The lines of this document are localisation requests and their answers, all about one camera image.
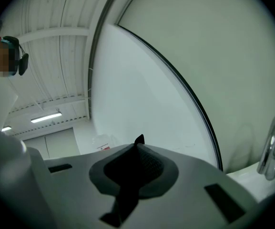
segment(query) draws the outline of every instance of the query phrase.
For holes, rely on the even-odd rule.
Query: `fluorescent light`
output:
[[[43,116],[43,117],[32,119],[31,122],[37,123],[39,121],[48,120],[48,119],[51,119],[51,118],[54,118],[54,117],[58,117],[58,116],[61,116],[61,115],[62,115],[61,113],[55,113],[55,114],[51,114],[51,115],[47,115],[47,116]]]
[[[2,129],[3,132],[4,132],[4,131],[8,131],[8,130],[11,130],[11,126],[6,126],[6,127],[4,127],[4,128]]]

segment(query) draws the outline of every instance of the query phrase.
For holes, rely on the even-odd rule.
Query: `ceiling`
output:
[[[5,10],[0,36],[17,37],[29,54],[26,73],[7,79],[18,95],[5,123],[12,127],[8,135],[26,139],[90,119],[88,57],[96,14],[105,4],[99,1],[14,0]],[[31,122],[57,111],[62,116]]]

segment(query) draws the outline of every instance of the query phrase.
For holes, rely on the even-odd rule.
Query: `curved panel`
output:
[[[116,146],[144,134],[149,145],[194,156],[221,168],[195,101],[151,50],[125,30],[106,25],[97,46],[92,120]]]
[[[220,170],[223,171],[223,164],[222,164],[220,148],[219,148],[218,141],[217,141],[217,138],[216,138],[215,133],[214,133],[213,126],[210,123],[210,120],[209,120],[209,118],[208,118],[208,116],[207,116],[200,100],[197,98],[197,96],[195,95],[195,93],[192,90],[192,88],[190,87],[190,85],[182,77],[182,75],[177,71],[177,69],[160,52],[158,52],[154,47],[152,47],[149,43],[147,43],[144,39],[142,39],[138,35],[134,34],[132,31],[129,31],[128,29],[126,29],[122,26],[120,26],[120,27],[123,28],[124,30],[128,31],[131,35],[133,35],[135,38],[137,38],[141,42],[143,42],[153,53],[155,53],[156,56],[159,57],[165,63],[165,65],[170,69],[170,71],[178,79],[179,83],[186,89],[186,91],[189,94],[190,98],[192,98],[194,100],[195,107],[198,108],[200,114],[202,115],[203,121],[205,122],[205,125],[207,127],[207,131],[209,133],[209,136],[212,139],[212,143],[213,143],[214,150],[215,150],[215,155],[216,155],[216,158],[217,158],[217,166]]]
[[[120,25],[193,88],[227,172],[260,159],[275,116],[275,21],[259,0],[133,0]]]

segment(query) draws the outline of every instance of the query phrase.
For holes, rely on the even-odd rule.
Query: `headset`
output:
[[[19,40],[12,36],[4,36],[1,38],[0,42],[8,45],[9,74],[15,75],[19,68],[19,75],[23,75],[28,68],[29,55],[21,47]],[[21,58],[19,48],[21,48],[23,54]]]

